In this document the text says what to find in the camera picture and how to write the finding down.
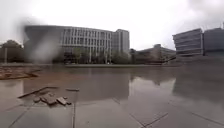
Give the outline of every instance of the building facade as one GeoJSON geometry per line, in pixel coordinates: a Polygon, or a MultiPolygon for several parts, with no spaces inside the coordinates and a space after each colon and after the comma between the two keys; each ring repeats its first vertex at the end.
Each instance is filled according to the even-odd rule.
{"type": "Polygon", "coordinates": [[[203,32],[195,29],[173,35],[176,54],[179,56],[203,55],[203,32]]]}
{"type": "Polygon", "coordinates": [[[205,54],[220,53],[224,51],[224,30],[215,28],[204,32],[205,54]]]}
{"type": "Polygon", "coordinates": [[[81,50],[89,55],[90,61],[92,55],[111,57],[114,53],[129,54],[129,32],[126,30],[113,32],[81,27],[26,26],[24,32],[24,47],[28,56],[46,42],[53,42],[50,46],[58,45],[65,54],[81,50]]]}
{"type": "Polygon", "coordinates": [[[175,57],[176,52],[171,49],[163,48],[160,44],[153,48],[136,51],[135,59],[141,64],[161,64],[175,57]]]}

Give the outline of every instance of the rubble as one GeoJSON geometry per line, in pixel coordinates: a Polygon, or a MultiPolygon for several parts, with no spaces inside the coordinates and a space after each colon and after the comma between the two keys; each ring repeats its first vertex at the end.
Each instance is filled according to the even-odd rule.
{"type": "Polygon", "coordinates": [[[34,99],[33,99],[33,102],[34,102],[34,103],[39,103],[39,102],[40,102],[40,97],[36,97],[36,98],[34,98],[34,99]]]}
{"type": "Polygon", "coordinates": [[[55,94],[56,92],[52,89],[58,89],[58,87],[43,87],[43,88],[40,88],[40,89],[35,90],[33,92],[30,92],[30,93],[24,94],[22,96],[19,96],[18,98],[31,97],[31,99],[33,98],[34,103],[43,102],[50,107],[54,106],[54,105],[57,105],[57,104],[60,104],[60,105],[63,105],[63,106],[72,105],[71,102],[67,101],[67,99],[68,99],[67,97],[56,95],[55,94]]]}
{"type": "Polygon", "coordinates": [[[67,101],[63,97],[57,98],[57,101],[58,101],[58,103],[60,103],[60,104],[62,104],[64,106],[67,104],[67,101]]]}

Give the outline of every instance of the pole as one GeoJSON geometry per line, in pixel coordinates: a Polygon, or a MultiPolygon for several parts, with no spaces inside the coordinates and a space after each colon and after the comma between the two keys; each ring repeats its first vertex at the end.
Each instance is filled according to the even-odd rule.
{"type": "Polygon", "coordinates": [[[89,63],[91,63],[91,61],[92,61],[92,53],[91,53],[92,51],[91,51],[91,46],[90,46],[90,50],[89,50],[89,63]]]}
{"type": "Polygon", "coordinates": [[[8,54],[8,49],[7,48],[5,48],[5,64],[7,63],[7,54],[8,54]]]}

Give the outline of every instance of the broken paving stone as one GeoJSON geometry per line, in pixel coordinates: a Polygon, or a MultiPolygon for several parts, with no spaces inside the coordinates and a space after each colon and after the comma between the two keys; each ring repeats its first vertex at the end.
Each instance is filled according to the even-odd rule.
{"type": "Polygon", "coordinates": [[[38,103],[38,102],[40,102],[40,100],[41,100],[40,97],[36,97],[36,98],[34,98],[33,101],[34,101],[34,103],[38,103]]]}
{"type": "Polygon", "coordinates": [[[48,95],[51,96],[51,97],[53,97],[54,96],[54,93],[49,92],[48,95]]]}
{"type": "Polygon", "coordinates": [[[72,103],[71,102],[67,102],[67,105],[72,105],[72,103]]]}
{"type": "Polygon", "coordinates": [[[54,97],[50,97],[48,95],[45,95],[43,97],[44,97],[44,99],[46,101],[45,103],[47,103],[47,105],[52,106],[52,105],[57,104],[57,101],[54,97]]]}
{"type": "Polygon", "coordinates": [[[39,94],[39,95],[45,95],[45,94],[47,94],[47,93],[49,93],[49,91],[40,91],[38,94],[39,94]]]}
{"type": "Polygon", "coordinates": [[[63,97],[57,98],[57,101],[64,106],[67,104],[67,101],[63,97]]]}

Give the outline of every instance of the debris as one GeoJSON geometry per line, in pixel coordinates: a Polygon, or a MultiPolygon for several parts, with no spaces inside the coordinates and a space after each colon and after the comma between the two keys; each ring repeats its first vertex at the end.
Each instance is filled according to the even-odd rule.
{"type": "Polygon", "coordinates": [[[79,92],[79,89],[66,89],[67,91],[79,92]]]}
{"type": "Polygon", "coordinates": [[[49,92],[48,95],[49,95],[50,97],[53,97],[53,96],[54,96],[54,93],[49,92]]]}
{"type": "Polygon", "coordinates": [[[47,94],[47,93],[49,93],[50,91],[40,91],[38,94],[39,95],[45,95],[45,94],[47,94]]]}
{"type": "Polygon", "coordinates": [[[57,101],[64,106],[67,104],[67,101],[63,97],[57,98],[57,101]]]}
{"type": "Polygon", "coordinates": [[[58,87],[43,87],[43,88],[40,88],[40,89],[35,90],[35,91],[33,91],[33,92],[26,93],[26,94],[24,94],[24,95],[22,95],[22,96],[19,96],[18,98],[23,98],[23,97],[29,96],[29,95],[31,95],[31,94],[39,93],[40,91],[42,91],[42,90],[44,90],[44,89],[48,89],[48,88],[49,88],[49,89],[58,89],[58,87]]]}
{"type": "Polygon", "coordinates": [[[49,95],[45,95],[43,96],[43,98],[49,106],[55,105],[57,103],[56,99],[54,97],[50,97],[49,95]]]}
{"type": "Polygon", "coordinates": [[[46,99],[44,97],[40,97],[40,100],[44,103],[46,103],[46,99]]]}
{"type": "Polygon", "coordinates": [[[72,105],[72,103],[71,102],[67,102],[67,105],[72,105]]]}
{"type": "Polygon", "coordinates": [[[38,102],[40,102],[40,100],[41,100],[40,97],[36,97],[36,98],[33,99],[33,102],[38,103],[38,102]]]}

